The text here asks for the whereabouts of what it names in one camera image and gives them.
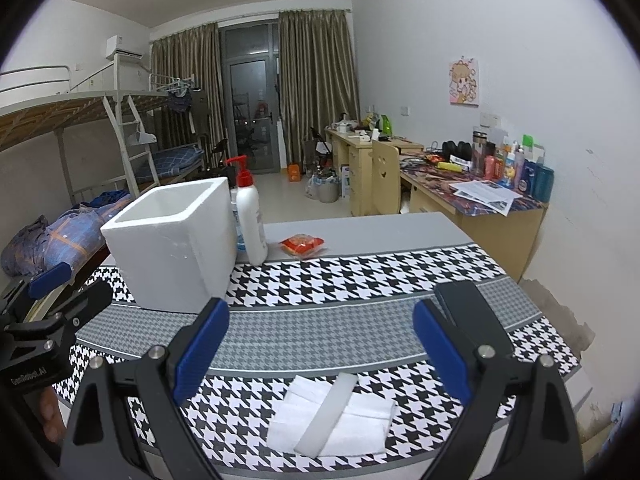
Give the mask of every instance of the red pump cap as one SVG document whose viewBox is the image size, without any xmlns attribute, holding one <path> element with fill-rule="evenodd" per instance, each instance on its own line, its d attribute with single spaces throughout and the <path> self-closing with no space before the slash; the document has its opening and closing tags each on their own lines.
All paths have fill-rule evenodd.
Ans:
<svg viewBox="0 0 640 480">
<path fill-rule="evenodd" d="M 236 184 L 238 187 L 250 187 L 254 184 L 254 176 L 246 168 L 246 155 L 235 156 L 234 158 L 228 158 L 225 164 L 237 162 L 240 164 L 240 171 L 236 176 Z"/>
</svg>

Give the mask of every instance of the floor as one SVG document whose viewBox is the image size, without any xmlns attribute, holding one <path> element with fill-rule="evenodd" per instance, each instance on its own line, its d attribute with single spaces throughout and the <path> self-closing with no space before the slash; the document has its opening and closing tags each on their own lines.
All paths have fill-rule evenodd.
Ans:
<svg viewBox="0 0 640 480">
<path fill-rule="evenodd" d="M 265 224 L 351 216 L 348 199 L 323 204 L 306 197 L 306 177 L 302 182 L 289 182 L 285 174 L 269 173 L 255 175 L 254 181 L 260 193 L 260 209 Z"/>
</svg>

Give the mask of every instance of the red snack package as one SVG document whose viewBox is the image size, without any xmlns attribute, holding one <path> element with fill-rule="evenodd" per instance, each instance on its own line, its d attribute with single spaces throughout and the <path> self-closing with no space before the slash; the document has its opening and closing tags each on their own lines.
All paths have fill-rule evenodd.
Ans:
<svg viewBox="0 0 640 480">
<path fill-rule="evenodd" d="M 322 238 L 309 235 L 294 235 L 280 242 L 282 249 L 297 258 L 308 258 L 316 254 L 324 245 Z"/>
</svg>

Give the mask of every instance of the cartoon poster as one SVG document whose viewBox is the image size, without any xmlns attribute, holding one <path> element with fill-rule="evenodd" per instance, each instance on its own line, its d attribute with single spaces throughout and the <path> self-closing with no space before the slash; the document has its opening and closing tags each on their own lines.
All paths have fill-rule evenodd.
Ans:
<svg viewBox="0 0 640 480">
<path fill-rule="evenodd" d="M 478 60 L 459 60 L 449 64 L 449 102 L 459 105 L 479 106 Z"/>
</svg>

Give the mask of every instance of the gray table surface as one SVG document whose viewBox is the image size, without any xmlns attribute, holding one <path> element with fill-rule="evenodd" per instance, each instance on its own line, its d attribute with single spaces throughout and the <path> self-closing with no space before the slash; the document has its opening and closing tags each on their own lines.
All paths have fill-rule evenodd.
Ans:
<svg viewBox="0 0 640 480">
<path fill-rule="evenodd" d="M 472 240 L 442 213 L 363 216 L 267 224 L 268 261 L 291 260 L 280 242 L 297 234 L 324 240 L 322 256 L 413 251 L 430 247 L 464 245 Z M 238 262 L 246 262 L 246 253 Z"/>
</svg>

